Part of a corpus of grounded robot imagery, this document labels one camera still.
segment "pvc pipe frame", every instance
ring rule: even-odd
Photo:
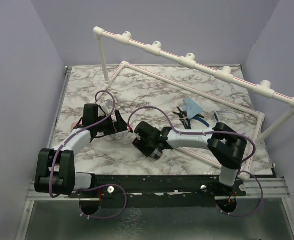
[[[184,84],[182,84],[180,82],[173,81],[171,79],[167,79],[167,78],[162,77],[160,75],[157,75],[155,73],[152,73],[152,72],[146,71],[144,69],[141,69],[141,68],[139,68],[137,66],[134,66],[132,64],[129,64],[128,62],[122,61],[121,64],[119,65],[118,69],[115,71],[115,73],[111,76],[111,78],[109,80],[108,71],[107,71],[107,65],[106,65],[106,59],[105,59],[105,54],[104,54],[104,49],[103,49],[101,37],[106,37],[106,38],[110,38],[110,39],[116,40],[116,36],[118,36],[118,34],[114,34],[114,33],[111,33],[111,32],[104,31],[103,29],[101,29],[99,27],[95,27],[93,29],[93,32],[94,32],[94,37],[97,40],[97,44],[98,44],[98,48],[99,48],[99,53],[100,53],[100,58],[101,58],[102,71],[103,71],[103,75],[104,75],[104,78],[105,78],[105,85],[102,87],[102,90],[108,89],[110,87],[110,85],[112,84],[113,80],[119,75],[119,73],[121,72],[121,70],[124,67],[127,67],[129,69],[132,69],[134,71],[140,72],[142,74],[145,74],[147,76],[153,77],[155,79],[161,80],[161,81],[163,81],[165,83],[171,84],[171,85],[176,86],[178,88],[181,88],[183,90],[189,91],[191,93],[197,94],[199,96],[208,98],[208,99],[210,99],[212,101],[215,101],[215,102],[224,104],[224,105],[226,105],[228,107],[231,107],[231,108],[240,110],[242,112],[245,112],[245,113],[248,113],[248,114],[251,114],[251,115],[257,117],[257,125],[255,127],[255,131],[254,131],[254,134],[252,136],[252,140],[254,140],[255,143],[257,143],[257,144],[259,142],[263,141],[272,132],[274,132],[275,130],[277,130],[287,120],[289,120],[292,116],[294,116],[294,98],[293,97],[288,97],[288,96],[282,95],[282,94],[277,93],[277,92],[274,92],[274,91],[272,92],[272,90],[271,90],[272,94],[271,95],[268,95],[268,96],[263,95],[263,93],[261,93],[259,91],[255,92],[255,93],[257,93],[259,95],[262,95],[262,96],[264,96],[266,98],[273,98],[273,99],[275,99],[277,101],[280,101],[280,102],[283,102],[285,104],[288,104],[291,107],[291,109],[287,113],[285,113],[281,118],[279,118],[268,129],[266,129],[262,134],[259,135],[260,130],[261,130],[261,125],[262,125],[262,122],[264,120],[264,114],[262,112],[254,111],[252,109],[249,109],[249,108],[246,108],[246,107],[237,105],[237,104],[235,104],[233,102],[229,102],[229,101],[226,101],[226,100],[221,99],[219,97],[213,96],[211,94],[208,94],[208,93],[199,91],[199,90],[197,90],[195,88],[192,88],[190,86],[184,85]],[[125,44],[125,45],[128,45],[128,46],[133,46],[133,47],[138,48],[138,49],[141,49],[141,50],[144,50],[145,47],[147,46],[146,44],[144,44],[142,42],[138,42],[138,41],[132,40],[131,38],[128,38],[126,36],[120,35],[120,37],[122,38],[121,40],[116,40],[119,43],[122,43],[122,44]],[[169,53],[169,52],[166,52],[166,51],[163,51],[163,50],[160,49],[159,55],[157,55],[157,56],[158,57],[163,57],[165,59],[172,60],[172,61],[177,62],[178,64],[182,65],[180,63],[181,57],[180,56],[177,56],[175,54],[172,54],[172,53]],[[192,62],[191,65],[190,64],[184,64],[183,66],[184,67],[187,67],[189,69],[198,70],[198,71],[200,71],[202,73],[209,74],[211,76],[215,76],[216,70],[214,70],[214,69],[212,69],[210,67],[201,65],[201,64],[199,64],[199,63],[197,63],[195,61],[192,61],[192,59],[190,61]],[[243,88],[245,88],[247,90],[251,90],[253,92],[256,89],[256,87],[261,87],[259,85],[255,85],[253,83],[244,81],[242,79],[239,79],[239,78],[236,78],[236,77],[233,77],[233,76],[232,76],[232,80],[231,81],[229,79],[226,79],[226,78],[222,78],[222,79],[219,79],[219,80],[221,80],[223,82],[226,82],[226,83],[235,84],[237,86],[243,87]],[[198,160],[201,160],[201,161],[203,161],[203,162],[205,162],[205,163],[207,163],[207,164],[209,164],[209,165],[211,165],[213,167],[216,167],[218,169],[221,168],[221,165],[219,163],[214,162],[214,161],[212,161],[212,160],[210,160],[208,158],[205,158],[204,156],[201,156],[201,155],[197,154],[196,152],[193,152],[193,151],[190,151],[190,150],[187,150],[187,149],[184,149],[184,148],[178,148],[176,150],[178,150],[178,151],[180,151],[180,152],[182,152],[182,153],[184,153],[186,155],[189,155],[191,157],[194,157],[194,158],[196,158]],[[251,163],[253,161],[253,157],[254,156],[252,156],[249,160],[247,160],[245,162],[245,165],[242,166],[242,170],[245,170],[245,171],[250,172],[250,166],[251,166]],[[245,174],[241,174],[239,177],[242,180],[249,179],[249,175],[246,174],[246,173]]]

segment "gray wall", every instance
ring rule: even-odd
[[[31,2],[0,1],[0,240],[15,237],[64,73]]]
[[[244,77],[258,83],[269,80],[271,88],[294,97],[294,0],[281,0],[244,64]],[[263,129],[288,107],[252,95],[254,107],[266,114]],[[276,172],[285,176],[294,207],[294,118],[266,140]]]
[[[241,64],[279,0],[31,0],[66,65],[99,64],[92,29],[132,33],[204,64]],[[172,64],[106,40],[108,64]]]

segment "marble table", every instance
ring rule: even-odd
[[[221,82],[207,74],[180,66],[141,66],[141,68],[163,77],[183,82],[239,105],[252,108],[246,89]],[[109,66],[109,75],[116,69],[117,66]],[[240,67],[232,67],[232,74],[243,79]],[[53,137],[53,146],[63,141],[71,133],[71,124],[77,122],[82,116],[84,104],[93,100],[95,93],[102,88],[103,84],[101,67],[75,66],[72,68]],[[166,112],[177,128],[183,129],[177,116],[172,112],[176,111],[177,106],[182,107],[184,105],[183,99],[185,97],[190,97],[204,109],[203,115],[210,127],[213,127],[216,123],[213,112],[218,110],[233,112],[234,114],[220,114],[221,121],[236,132],[249,137],[253,135],[257,123],[257,119],[252,115],[184,91],[128,68],[121,71],[108,91],[114,95],[116,109],[120,111],[125,121],[127,121],[130,113],[138,107],[155,106]],[[100,102],[104,101],[110,102],[110,97],[103,95]],[[161,113],[153,109],[138,111],[133,116],[132,123],[135,125],[140,121],[146,121],[159,129],[168,126]],[[205,126],[199,122],[192,121],[192,128],[203,129]],[[219,170],[215,167],[176,150],[165,150],[159,160],[146,158],[133,147],[131,144],[133,139],[134,135],[127,132],[95,139],[75,157],[76,171],[101,175],[219,174]],[[216,161],[208,150],[192,150]],[[257,145],[257,153],[251,166],[251,172],[256,175],[272,174],[271,164],[263,142]]]

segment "pliers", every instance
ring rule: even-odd
[[[185,111],[182,111],[179,107],[177,107],[177,109],[179,112],[172,113],[179,117],[179,120],[185,129],[191,129],[190,119],[187,118],[187,113]],[[209,127],[209,124],[203,120],[204,117],[201,114],[195,115],[192,119],[203,123],[206,127]]]

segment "light blue cloth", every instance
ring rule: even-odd
[[[187,118],[192,119],[195,115],[203,112],[203,108],[196,104],[191,98],[186,97],[183,99],[185,105],[182,107],[182,110],[187,113]]]

